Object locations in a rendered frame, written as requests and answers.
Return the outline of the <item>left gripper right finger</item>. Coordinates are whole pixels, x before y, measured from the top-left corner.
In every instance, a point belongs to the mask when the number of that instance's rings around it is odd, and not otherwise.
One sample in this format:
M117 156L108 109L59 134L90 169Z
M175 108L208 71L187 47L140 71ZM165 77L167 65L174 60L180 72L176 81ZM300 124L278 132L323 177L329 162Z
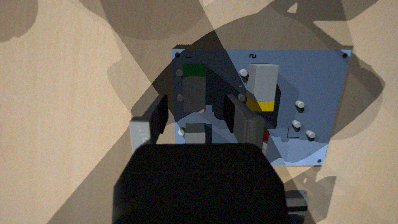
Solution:
M233 94L224 95L223 118L238 143L251 143L262 151L265 119L253 116Z

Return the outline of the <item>grey block with green end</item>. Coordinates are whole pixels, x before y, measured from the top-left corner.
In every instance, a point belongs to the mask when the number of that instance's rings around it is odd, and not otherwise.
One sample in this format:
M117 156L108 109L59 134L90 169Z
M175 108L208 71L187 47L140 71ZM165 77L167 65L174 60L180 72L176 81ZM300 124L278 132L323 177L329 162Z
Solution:
M206 110L206 65L183 65L184 112Z

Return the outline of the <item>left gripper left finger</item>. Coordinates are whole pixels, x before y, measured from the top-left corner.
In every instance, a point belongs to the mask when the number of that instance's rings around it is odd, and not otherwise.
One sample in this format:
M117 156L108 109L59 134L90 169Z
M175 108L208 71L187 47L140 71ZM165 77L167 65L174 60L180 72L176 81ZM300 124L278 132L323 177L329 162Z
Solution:
M132 152L141 145L156 144L168 118L168 96L158 95L141 117L129 121Z

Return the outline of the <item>grey block with yellow end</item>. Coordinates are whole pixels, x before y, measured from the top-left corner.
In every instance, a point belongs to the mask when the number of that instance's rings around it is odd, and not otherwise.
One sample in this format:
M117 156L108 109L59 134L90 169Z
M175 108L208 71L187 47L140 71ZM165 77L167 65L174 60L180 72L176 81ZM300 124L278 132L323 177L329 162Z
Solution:
M279 65L249 64L245 105L251 111L273 111Z

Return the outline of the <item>grey block with blue end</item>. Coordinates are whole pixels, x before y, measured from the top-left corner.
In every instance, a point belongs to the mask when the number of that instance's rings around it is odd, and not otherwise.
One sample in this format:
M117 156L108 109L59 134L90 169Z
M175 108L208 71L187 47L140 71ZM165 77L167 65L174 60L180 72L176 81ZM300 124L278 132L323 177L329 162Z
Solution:
M205 143L204 123L186 123L185 144Z

